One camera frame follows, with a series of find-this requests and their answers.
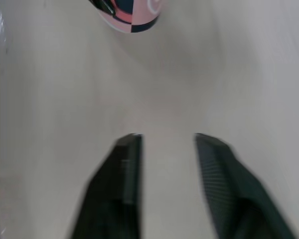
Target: black textured pad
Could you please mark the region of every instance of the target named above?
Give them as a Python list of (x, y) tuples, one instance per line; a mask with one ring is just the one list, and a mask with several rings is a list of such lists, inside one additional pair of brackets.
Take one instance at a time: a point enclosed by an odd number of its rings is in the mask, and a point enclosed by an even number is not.
[(91, 179), (72, 239), (139, 239), (142, 136), (129, 134)]
[(294, 239), (261, 183), (228, 145), (196, 135), (205, 196), (220, 239)]

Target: white floor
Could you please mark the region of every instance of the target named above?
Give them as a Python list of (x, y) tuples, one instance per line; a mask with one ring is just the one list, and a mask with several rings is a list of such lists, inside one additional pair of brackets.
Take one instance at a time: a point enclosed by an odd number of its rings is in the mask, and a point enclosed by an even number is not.
[(170, 0), (135, 35), (87, 0), (0, 9), (2, 239), (65, 239), (129, 132), (145, 135), (145, 239), (215, 237), (195, 132), (232, 144), (299, 236), (299, 0)]

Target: circle logo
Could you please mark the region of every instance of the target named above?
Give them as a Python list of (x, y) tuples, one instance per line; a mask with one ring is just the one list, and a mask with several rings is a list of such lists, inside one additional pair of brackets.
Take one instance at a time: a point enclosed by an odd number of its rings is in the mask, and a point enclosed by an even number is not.
[(157, 15), (161, 9), (161, 0), (148, 0), (148, 9), (153, 15)]

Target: blurry object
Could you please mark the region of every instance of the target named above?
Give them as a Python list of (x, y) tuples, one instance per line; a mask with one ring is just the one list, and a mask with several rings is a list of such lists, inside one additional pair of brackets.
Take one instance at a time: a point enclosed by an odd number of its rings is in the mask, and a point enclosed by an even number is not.
[(162, 6), (162, 0), (89, 1), (108, 25), (124, 33), (150, 29), (156, 23)]
[(72, 239), (139, 239), (142, 136), (117, 140), (86, 190)]
[(261, 183), (222, 141), (196, 135), (205, 196), (220, 239), (294, 239)]

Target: pink and black patterned object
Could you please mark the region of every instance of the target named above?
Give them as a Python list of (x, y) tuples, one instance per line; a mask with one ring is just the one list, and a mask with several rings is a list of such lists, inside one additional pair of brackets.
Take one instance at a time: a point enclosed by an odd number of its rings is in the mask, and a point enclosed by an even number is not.
[(162, 0), (90, 0), (114, 29), (141, 32), (150, 29), (160, 14)]

